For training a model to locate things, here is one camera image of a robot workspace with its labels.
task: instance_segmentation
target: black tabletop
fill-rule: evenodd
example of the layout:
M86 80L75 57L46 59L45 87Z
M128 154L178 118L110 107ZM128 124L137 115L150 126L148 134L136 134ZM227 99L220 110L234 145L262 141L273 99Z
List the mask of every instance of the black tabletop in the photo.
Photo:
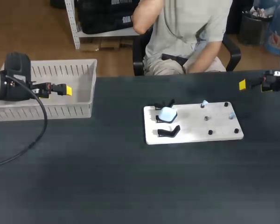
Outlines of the black tabletop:
M260 71L98 78L90 119L49 120L0 167L0 224L280 224L280 92ZM149 146L143 107L230 101L243 140ZM42 121L0 122L0 159Z

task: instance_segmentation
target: white shelf frame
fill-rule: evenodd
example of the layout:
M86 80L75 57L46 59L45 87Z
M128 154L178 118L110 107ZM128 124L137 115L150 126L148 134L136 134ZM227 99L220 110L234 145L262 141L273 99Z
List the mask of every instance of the white shelf frame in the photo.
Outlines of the white shelf frame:
M100 34L85 34L76 23L75 17L75 3L74 0L64 0L66 5L67 15L69 17L70 29L73 35L76 49L80 49L80 38L81 37L107 37L107 36L137 36L133 28L120 29Z

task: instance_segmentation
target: black plastic holder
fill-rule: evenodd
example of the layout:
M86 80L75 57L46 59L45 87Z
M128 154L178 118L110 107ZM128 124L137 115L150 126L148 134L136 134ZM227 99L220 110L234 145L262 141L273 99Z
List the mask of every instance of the black plastic holder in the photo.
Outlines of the black plastic holder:
M181 130L181 127L179 125L176 126L173 131L166 131L163 129L158 129L158 135L159 135L159 137L174 138L179 133L180 130Z

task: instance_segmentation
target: black bag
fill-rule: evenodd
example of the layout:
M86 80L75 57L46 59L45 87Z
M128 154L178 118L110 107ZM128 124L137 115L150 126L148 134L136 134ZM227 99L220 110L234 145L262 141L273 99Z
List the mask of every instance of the black bag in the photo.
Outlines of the black bag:
M117 13L134 11L140 0L79 0L79 13Z
M133 27L132 15L140 0L79 0L78 17L86 34Z
M91 15L81 20L82 30L86 34L98 34L133 27L132 13L123 12L109 15Z

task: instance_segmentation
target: light blue object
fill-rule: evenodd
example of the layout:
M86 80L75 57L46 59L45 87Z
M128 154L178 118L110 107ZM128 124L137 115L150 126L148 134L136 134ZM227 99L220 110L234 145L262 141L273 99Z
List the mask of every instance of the light blue object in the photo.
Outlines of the light blue object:
M209 104L209 102L207 102L206 100L204 100L204 101L202 102L201 106L205 106L205 105L207 105L207 104Z
M234 113L234 112L230 113L230 114L229 114L229 119L232 120L232 119L234 119L234 118L235 118L235 113Z
M159 118L166 122L171 122L175 116L177 115L176 110L170 108L170 107L163 107L159 114Z

